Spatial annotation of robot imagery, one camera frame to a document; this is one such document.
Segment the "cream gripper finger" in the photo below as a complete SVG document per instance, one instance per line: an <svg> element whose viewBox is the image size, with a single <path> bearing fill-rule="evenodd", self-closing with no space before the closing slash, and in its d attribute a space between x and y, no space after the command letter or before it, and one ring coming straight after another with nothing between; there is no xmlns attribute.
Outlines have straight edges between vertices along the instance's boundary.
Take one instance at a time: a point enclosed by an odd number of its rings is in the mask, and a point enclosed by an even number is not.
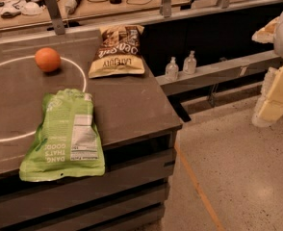
<svg viewBox="0 0 283 231"><path fill-rule="evenodd" d="M256 31L251 39L260 43L273 43L273 36L278 20L279 17L271 20L265 27L262 27L260 30Z"/></svg>
<svg viewBox="0 0 283 231"><path fill-rule="evenodd" d="M278 69L270 67L266 73L251 121L257 127L269 127L282 116L283 65Z"/></svg>

